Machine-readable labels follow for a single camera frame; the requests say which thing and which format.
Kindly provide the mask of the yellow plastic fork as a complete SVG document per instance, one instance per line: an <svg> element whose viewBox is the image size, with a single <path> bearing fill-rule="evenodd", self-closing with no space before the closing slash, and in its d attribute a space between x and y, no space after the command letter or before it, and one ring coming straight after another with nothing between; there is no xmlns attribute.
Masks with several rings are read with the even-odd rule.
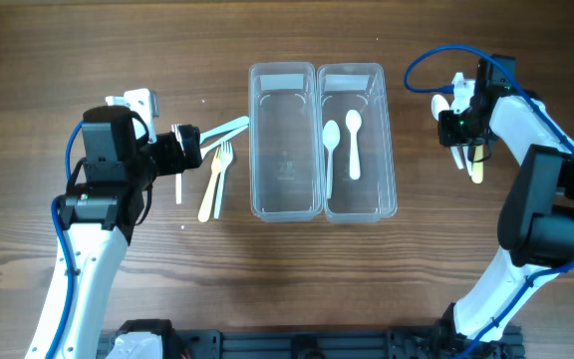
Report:
<svg viewBox="0 0 574 359"><path fill-rule="evenodd" d="M216 185L222 171L221 157L221 148L218 148L211 163L211 176L197 216L200 222L207 222L211 217Z"/></svg>

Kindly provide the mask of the white fork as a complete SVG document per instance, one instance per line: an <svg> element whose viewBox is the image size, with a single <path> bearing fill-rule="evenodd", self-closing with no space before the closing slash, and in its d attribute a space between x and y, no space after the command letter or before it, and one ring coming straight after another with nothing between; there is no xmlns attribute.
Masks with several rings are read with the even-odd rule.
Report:
<svg viewBox="0 0 574 359"><path fill-rule="evenodd" d="M183 150L182 137L178 126L181 124L172 124L171 129L175 134L176 140L178 141L180 148ZM175 203L177 205L182 204L182 173L175 175Z"/></svg>
<svg viewBox="0 0 574 359"><path fill-rule="evenodd" d="M223 199L223 192L224 192L224 182L226 171L228 167L233 162L233 146L231 142L224 142L221 145L221 173L218 181L218 189L216 193L215 205L214 205L214 217L216 219L220 218L221 208L222 208L222 199Z"/></svg>

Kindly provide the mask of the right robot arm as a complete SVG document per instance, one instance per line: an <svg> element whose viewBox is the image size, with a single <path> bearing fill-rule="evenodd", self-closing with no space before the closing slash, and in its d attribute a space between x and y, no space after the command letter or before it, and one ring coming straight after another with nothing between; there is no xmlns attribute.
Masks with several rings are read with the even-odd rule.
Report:
<svg viewBox="0 0 574 359"><path fill-rule="evenodd" d="M499 339L558 267L574 260L574 142L560 141L563 132L535 93L516 89L515 69L513 57L480 59L475 79L454 76L451 102L431 100L440 143L473 181L497 140L520 166L498 218L499 248L452 309L455 332L480 342Z"/></svg>

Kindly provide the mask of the light blue plastic fork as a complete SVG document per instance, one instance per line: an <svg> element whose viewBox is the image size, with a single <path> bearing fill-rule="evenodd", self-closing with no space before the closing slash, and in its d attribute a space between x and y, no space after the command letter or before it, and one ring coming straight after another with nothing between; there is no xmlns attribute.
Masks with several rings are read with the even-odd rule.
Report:
<svg viewBox="0 0 574 359"><path fill-rule="evenodd" d="M236 118L236 119L231 120L225 124L222 124L216 128L213 128L209 131L201 133L199 143L202 145L207 139L209 139L211 137L221 135L224 133L229 133L229 132L234 131L238 128L248 126L248 125L249 125L249 117L248 116L242 116L242 117Z"/></svg>

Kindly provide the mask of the white spoon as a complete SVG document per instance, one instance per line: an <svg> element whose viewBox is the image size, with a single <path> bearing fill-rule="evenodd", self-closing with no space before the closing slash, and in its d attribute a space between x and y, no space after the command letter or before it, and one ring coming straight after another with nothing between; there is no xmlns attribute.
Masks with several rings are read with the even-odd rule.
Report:
<svg viewBox="0 0 574 359"><path fill-rule="evenodd" d="M330 199L333 192L333 153L340 142L340 129L334 120L328 121L323 128L323 145L327 150L326 167L326 198Z"/></svg>
<svg viewBox="0 0 574 359"><path fill-rule="evenodd" d="M430 110L432 116L438 121L441 112L450 110L450 104L443 95L436 94L431 98Z"/></svg>
<svg viewBox="0 0 574 359"><path fill-rule="evenodd" d="M468 146L453 146L450 148L453 160L459 170L466 170L468 175L472 176L472 161L468 158Z"/></svg>
<svg viewBox="0 0 574 359"><path fill-rule="evenodd" d="M362 125L362 117L357 110L350 110L346 114L345 123L350 133L349 175L352 180L358 180L361 176L358 131Z"/></svg>

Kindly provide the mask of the white fork angled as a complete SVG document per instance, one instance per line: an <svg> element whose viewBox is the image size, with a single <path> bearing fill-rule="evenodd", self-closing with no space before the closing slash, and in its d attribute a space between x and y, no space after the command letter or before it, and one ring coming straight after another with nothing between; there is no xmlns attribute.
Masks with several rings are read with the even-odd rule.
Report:
<svg viewBox="0 0 574 359"><path fill-rule="evenodd" d="M225 136L221 137L220 139L216 140L215 142L213 142L212 144L203 147L200 149L200 154L201 157L204 159L206 157L206 155L213 149L217 148L218 146L222 145L225 142L230 141L231 139L233 139L234 137L236 137L238 134L242 133L243 131L247 130L248 127L247 126L243 126L239 129L236 129L228 134L226 134Z"/></svg>

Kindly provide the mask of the yellow plastic spoon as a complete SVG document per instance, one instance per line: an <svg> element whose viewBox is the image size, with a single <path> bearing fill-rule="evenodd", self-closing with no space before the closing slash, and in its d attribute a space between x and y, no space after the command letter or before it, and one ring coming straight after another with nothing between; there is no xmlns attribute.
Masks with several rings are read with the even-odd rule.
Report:
<svg viewBox="0 0 574 359"><path fill-rule="evenodd" d="M473 157L471 161L471 180L474 183L483 182L483 146L476 146L474 148Z"/></svg>

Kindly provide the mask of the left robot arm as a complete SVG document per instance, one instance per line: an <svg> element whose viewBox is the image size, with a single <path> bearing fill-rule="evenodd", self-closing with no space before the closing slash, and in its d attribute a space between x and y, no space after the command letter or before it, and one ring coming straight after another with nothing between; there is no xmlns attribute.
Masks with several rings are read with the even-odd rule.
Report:
<svg viewBox="0 0 574 359"><path fill-rule="evenodd" d="M153 182L202 163L197 127L137 136L144 125L126 106L83 114L86 154L51 203L57 257L30 358L96 356L109 294L134 229L149 211Z"/></svg>

